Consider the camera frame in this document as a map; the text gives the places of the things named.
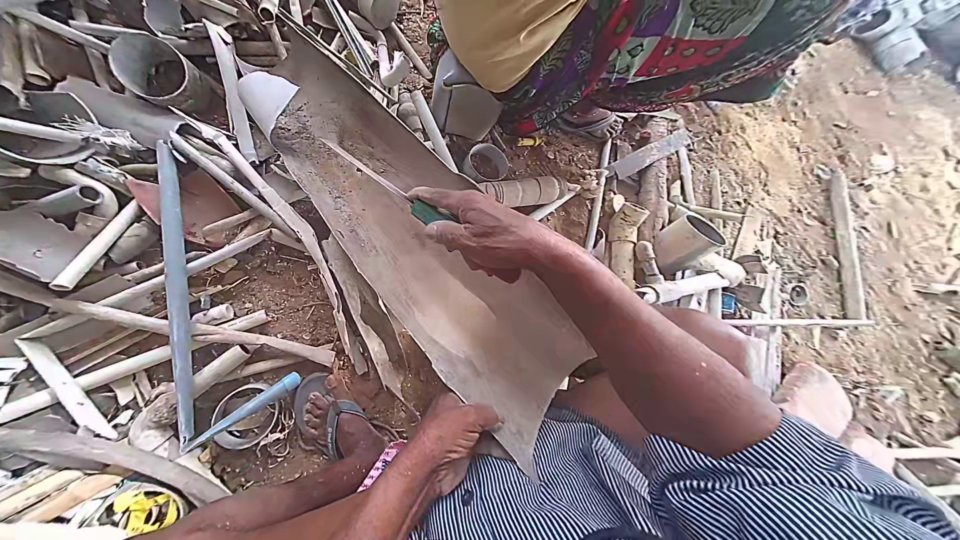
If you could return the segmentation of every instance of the person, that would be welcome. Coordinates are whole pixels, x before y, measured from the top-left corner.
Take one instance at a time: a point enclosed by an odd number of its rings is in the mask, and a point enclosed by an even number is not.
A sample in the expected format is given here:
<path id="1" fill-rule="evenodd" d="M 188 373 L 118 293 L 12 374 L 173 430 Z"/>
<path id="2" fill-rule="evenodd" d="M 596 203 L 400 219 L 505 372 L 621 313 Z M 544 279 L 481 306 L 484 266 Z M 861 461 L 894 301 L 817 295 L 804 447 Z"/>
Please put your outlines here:
<path id="1" fill-rule="evenodd" d="M 849 0 L 438 0 L 434 65 L 449 48 L 503 103 L 499 125 L 551 123 L 592 140 L 613 111 L 771 97 Z"/>
<path id="2" fill-rule="evenodd" d="M 558 392 L 535 446 L 539 481 L 472 455 L 497 428 L 496 404 L 446 394 L 397 452 L 383 452 L 362 415 L 342 415 L 343 459 L 212 503 L 149 540 L 958 538 L 913 489 L 772 404 L 744 376 L 739 331 L 648 306 L 580 246 L 479 192 L 410 196 L 459 217 L 424 234 L 474 270 L 506 282 L 535 273 L 606 370 Z M 326 384 L 306 408 L 318 442 L 348 398 L 337 378 Z"/>

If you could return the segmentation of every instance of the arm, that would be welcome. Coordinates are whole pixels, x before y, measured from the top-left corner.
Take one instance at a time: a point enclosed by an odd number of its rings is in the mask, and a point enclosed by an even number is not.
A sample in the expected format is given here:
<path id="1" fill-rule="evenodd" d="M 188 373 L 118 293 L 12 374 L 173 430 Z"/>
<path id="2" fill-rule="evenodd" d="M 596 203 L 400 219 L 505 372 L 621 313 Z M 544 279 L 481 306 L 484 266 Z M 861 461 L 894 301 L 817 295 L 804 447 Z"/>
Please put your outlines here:
<path id="1" fill-rule="evenodd" d="M 411 197 L 457 213 L 426 234 L 473 269 L 507 281 L 528 270 L 550 288 L 650 432 L 713 456 L 743 450 L 780 411 L 727 361 L 680 330 L 580 246 L 472 191 L 417 188 Z"/>

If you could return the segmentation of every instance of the patterned fabric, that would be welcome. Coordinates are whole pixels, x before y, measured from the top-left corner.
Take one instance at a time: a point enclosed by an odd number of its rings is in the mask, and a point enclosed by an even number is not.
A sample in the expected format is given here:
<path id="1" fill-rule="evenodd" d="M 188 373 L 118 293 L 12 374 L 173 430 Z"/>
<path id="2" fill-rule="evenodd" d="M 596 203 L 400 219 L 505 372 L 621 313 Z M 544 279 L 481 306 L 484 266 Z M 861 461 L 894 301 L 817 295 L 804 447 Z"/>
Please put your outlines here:
<path id="1" fill-rule="evenodd" d="M 582 99 L 605 109 L 662 110 L 717 99 L 772 95 L 787 67 L 832 26 L 847 0 L 591 0 L 553 47 L 511 89 L 499 124 L 511 135 L 546 127 Z M 439 20 L 431 58 L 445 50 Z"/>
<path id="2" fill-rule="evenodd" d="M 912 489 L 788 414 L 766 440 L 713 459 L 656 436 L 638 452 L 588 418 L 551 408 L 535 458 L 539 485 L 511 461 L 474 458 L 411 538 L 960 537 Z"/>
<path id="3" fill-rule="evenodd" d="M 394 460 L 397 454 L 403 450 L 403 447 L 407 446 L 407 441 L 394 441 L 387 445 L 387 448 L 383 449 L 383 453 L 380 454 L 380 457 L 376 460 L 376 463 L 373 464 L 373 468 L 370 469 L 370 472 L 367 473 L 367 477 L 363 480 L 363 483 L 360 484 L 357 493 L 361 491 L 367 491 L 370 489 L 370 486 L 373 485 L 373 482 L 387 470 L 387 465 L 390 465 L 390 462 Z"/>

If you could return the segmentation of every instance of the colorful patterned skirt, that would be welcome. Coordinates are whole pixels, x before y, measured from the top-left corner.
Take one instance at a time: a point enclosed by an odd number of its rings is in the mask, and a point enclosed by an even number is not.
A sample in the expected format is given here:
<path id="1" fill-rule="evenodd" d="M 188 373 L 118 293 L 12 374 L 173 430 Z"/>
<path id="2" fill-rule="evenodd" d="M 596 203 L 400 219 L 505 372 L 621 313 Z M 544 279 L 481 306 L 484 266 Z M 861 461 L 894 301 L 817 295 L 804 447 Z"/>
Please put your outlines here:
<path id="1" fill-rule="evenodd" d="M 773 95 L 786 69 L 833 26 L 848 0 L 590 0 L 514 87 L 499 124 L 543 129 L 583 99 L 621 112 Z M 447 43 L 427 32 L 434 65 Z"/>

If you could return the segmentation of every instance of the yellow garment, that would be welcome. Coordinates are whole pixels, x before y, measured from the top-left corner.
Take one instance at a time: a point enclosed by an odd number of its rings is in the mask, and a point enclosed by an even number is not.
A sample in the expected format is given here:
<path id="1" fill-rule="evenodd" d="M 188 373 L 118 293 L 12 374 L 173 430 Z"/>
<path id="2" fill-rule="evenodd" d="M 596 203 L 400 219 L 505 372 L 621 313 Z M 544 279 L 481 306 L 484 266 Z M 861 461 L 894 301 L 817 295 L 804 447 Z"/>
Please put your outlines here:
<path id="1" fill-rule="evenodd" d="M 450 49 L 480 86 L 510 89 L 560 38 L 587 0 L 438 0 Z"/>

